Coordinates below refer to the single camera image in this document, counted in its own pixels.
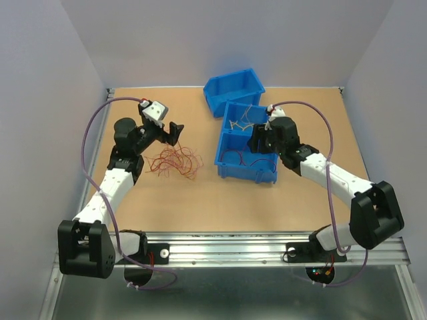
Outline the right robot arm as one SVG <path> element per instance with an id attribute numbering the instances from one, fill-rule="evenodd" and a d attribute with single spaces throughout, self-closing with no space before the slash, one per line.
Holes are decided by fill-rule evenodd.
<path id="1" fill-rule="evenodd" d="M 350 209 L 350 221 L 310 234 L 308 241 L 287 246 L 289 263 L 322 261 L 338 248 L 359 245 L 371 250 L 404 228 L 404 219 L 391 184 L 359 178 L 330 162 L 316 148 L 301 143 L 295 122 L 279 117 L 256 124 L 248 141 L 252 153 L 275 153 L 284 167 L 324 187 Z"/>

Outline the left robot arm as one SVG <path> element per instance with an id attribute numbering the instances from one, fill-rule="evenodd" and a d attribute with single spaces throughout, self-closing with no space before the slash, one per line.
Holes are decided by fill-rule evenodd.
<path id="1" fill-rule="evenodd" d="M 125 256 L 135 263 L 153 260 L 144 232 L 130 231 L 124 248 L 119 237 L 110 237 L 108 227 L 117 225 L 114 213 L 141 175 L 142 152 L 155 141 L 174 146 L 183 128 L 171 122 L 166 131 L 163 123 L 147 118 L 141 126 L 129 117 L 115 122 L 115 145 L 103 181 L 95 186 L 84 209 L 58 226 L 59 268 L 63 274 L 106 279 L 114 264 Z"/>

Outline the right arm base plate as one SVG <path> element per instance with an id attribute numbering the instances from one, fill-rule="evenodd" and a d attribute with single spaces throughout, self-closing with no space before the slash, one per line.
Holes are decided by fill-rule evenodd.
<path id="1" fill-rule="evenodd" d="M 289 264 L 306 264 L 309 280 L 322 285 L 331 285 L 334 280 L 336 263 L 347 261 L 346 255 L 336 250 L 325 251 L 320 245 L 310 242 L 291 242 L 286 244 L 282 261 Z"/>

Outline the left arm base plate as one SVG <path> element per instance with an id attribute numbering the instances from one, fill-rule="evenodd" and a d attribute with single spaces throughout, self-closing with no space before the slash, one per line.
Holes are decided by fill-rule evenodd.
<path id="1" fill-rule="evenodd" d="M 168 243 L 149 243 L 146 253 L 140 251 L 130 257 L 138 263 L 150 265 L 151 267 L 164 267 L 169 263 L 170 246 Z M 158 289 L 164 286 L 169 274 L 141 268 L 123 257 L 117 265 L 124 267 L 123 276 L 130 287 L 138 286 L 139 289 Z"/>

